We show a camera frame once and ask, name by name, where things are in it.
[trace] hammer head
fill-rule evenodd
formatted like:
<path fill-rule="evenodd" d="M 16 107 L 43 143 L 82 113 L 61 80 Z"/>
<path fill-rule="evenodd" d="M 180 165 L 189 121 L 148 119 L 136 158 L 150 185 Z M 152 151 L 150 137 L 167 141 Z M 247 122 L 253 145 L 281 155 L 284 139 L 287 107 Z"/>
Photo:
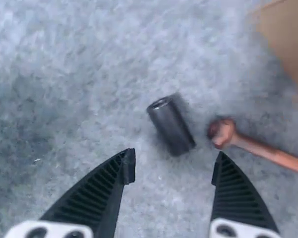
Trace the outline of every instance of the hammer head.
<path fill-rule="evenodd" d="M 235 133 L 235 123 L 232 119 L 219 119 L 210 123 L 207 136 L 217 149 L 223 149 L 230 144 Z"/>

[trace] wooden hammer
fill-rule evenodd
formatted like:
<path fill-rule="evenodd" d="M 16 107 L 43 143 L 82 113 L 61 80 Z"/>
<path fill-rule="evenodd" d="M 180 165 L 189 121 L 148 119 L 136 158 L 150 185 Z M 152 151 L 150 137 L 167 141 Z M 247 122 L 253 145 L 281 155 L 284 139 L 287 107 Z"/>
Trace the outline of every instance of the wooden hammer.
<path fill-rule="evenodd" d="M 298 172 L 297 157 L 238 133 L 235 123 L 231 119 L 221 119 L 212 122 L 208 129 L 208 138 L 212 140 L 218 149 L 222 149 L 230 144 L 235 145 Z"/>

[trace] gray carpet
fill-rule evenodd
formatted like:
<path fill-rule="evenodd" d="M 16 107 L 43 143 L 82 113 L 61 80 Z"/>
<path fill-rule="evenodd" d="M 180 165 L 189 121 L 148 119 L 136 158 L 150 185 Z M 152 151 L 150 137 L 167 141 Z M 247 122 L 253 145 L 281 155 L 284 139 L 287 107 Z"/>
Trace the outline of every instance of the gray carpet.
<path fill-rule="evenodd" d="M 37 219 L 88 171 L 135 147 L 119 238 L 206 237 L 216 115 L 298 155 L 296 86 L 245 0 L 0 0 L 0 237 Z M 171 158 L 146 107 L 178 92 L 197 148 Z M 298 238 L 298 174 L 225 152 L 262 195 L 283 237 Z"/>

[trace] screw hole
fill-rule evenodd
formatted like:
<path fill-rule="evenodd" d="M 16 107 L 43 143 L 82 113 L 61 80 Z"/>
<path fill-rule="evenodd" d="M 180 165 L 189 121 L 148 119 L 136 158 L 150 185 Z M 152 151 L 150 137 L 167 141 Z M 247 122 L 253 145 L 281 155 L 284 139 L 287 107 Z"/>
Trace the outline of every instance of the screw hole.
<path fill-rule="evenodd" d="M 26 238 L 44 238 L 47 230 L 44 227 L 38 227 L 29 232 Z"/>
<path fill-rule="evenodd" d="M 271 237 L 268 237 L 266 235 L 260 235 L 260 236 L 257 236 L 256 238 L 271 238 Z"/>
<path fill-rule="evenodd" d="M 218 226 L 217 233 L 221 234 L 224 237 L 236 237 L 236 232 L 233 230 L 233 228 L 226 225 Z"/>
<path fill-rule="evenodd" d="M 79 231 L 73 231 L 65 236 L 65 238 L 84 238 L 84 234 Z"/>
<path fill-rule="evenodd" d="M 168 97 L 161 98 L 158 101 L 155 101 L 151 106 L 155 109 L 165 106 L 169 102 Z"/>

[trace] orange wooden handle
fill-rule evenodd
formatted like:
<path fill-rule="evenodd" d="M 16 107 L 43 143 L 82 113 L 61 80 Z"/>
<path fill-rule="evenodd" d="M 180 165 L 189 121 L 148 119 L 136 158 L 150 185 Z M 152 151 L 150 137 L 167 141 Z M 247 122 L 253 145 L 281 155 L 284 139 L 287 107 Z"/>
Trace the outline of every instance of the orange wooden handle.
<path fill-rule="evenodd" d="M 284 151 L 275 149 L 269 145 L 254 140 L 248 136 L 235 133 L 231 144 L 247 150 L 255 155 L 261 156 L 276 164 L 298 172 L 298 158 Z"/>
<path fill-rule="evenodd" d="M 272 158 L 272 161 L 276 164 L 298 172 L 298 158 L 287 154 L 284 151 L 277 150 L 275 156 Z"/>

